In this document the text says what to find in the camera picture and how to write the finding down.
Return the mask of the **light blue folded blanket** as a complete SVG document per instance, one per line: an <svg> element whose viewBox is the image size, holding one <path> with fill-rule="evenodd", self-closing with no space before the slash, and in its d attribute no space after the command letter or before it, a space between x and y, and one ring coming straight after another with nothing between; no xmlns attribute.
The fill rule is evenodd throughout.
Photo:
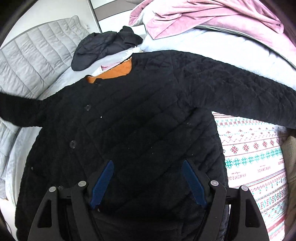
<svg viewBox="0 0 296 241"><path fill-rule="evenodd" d="M295 89L295 68L276 52L247 37L193 28L156 40L146 35L140 49L144 52L177 50L199 54Z"/></svg>

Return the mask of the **pink floral pillow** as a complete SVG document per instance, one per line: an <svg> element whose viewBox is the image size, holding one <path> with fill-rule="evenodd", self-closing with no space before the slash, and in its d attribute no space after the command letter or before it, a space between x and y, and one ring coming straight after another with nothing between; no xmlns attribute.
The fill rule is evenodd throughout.
<svg viewBox="0 0 296 241"><path fill-rule="evenodd" d="M285 218L285 233L288 233L295 223L295 137L289 136L281 145L281 150L288 183L288 205Z"/></svg>

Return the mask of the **patterned pink teal blanket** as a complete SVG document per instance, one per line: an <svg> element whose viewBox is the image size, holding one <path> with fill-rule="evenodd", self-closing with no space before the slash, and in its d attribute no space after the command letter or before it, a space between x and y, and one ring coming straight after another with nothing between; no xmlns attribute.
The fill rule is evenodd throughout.
<svg viewBox="0 0 296 241"><path fill-rule="evenodd" d="M283 240L288 185L281 145L289 129L213 113L223 146L228 183L249 187L270 240Z"/></svg>

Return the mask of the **pink and grey folded blanket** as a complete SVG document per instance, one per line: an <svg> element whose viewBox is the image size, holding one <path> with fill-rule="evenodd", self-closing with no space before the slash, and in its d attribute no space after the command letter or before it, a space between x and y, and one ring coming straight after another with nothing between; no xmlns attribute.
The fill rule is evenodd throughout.
<svg viewBox="0 0 296 241"><path fill-rule="evenodd" d="M198 26L242 33L271 47L286 39L283 23L260 1L143 1L129 17L130 26L141 24L153 39Z"/></svg>

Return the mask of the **black quilted jacket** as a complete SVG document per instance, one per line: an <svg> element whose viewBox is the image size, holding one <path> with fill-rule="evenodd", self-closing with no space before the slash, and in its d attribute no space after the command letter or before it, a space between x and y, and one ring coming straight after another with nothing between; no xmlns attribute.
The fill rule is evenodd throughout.
<svg viewBox="0 0 296 241"><path fill-rule="evenodd" d="M46 191L114 175L94 220L104 240L193 240L204 209L181 173L185 160L227 185L213 112L295 128L295 91L200 55L137 53L125 76L87 78L44 100L1 94L1 118L38 126L16 205L27 240Z"/></svg>

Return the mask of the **dark navy puffer jacket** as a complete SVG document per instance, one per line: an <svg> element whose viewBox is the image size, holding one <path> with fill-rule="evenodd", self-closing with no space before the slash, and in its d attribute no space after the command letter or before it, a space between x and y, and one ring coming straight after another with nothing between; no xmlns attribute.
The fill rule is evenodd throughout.
<svg viewBox="0 0 296 241"><path fill-rule="evenodd" d="M82 71L106 56L134 48L143 42L132 28L124 26L119 32L91 33L77 46L71 62L73 71Z"/></svg>

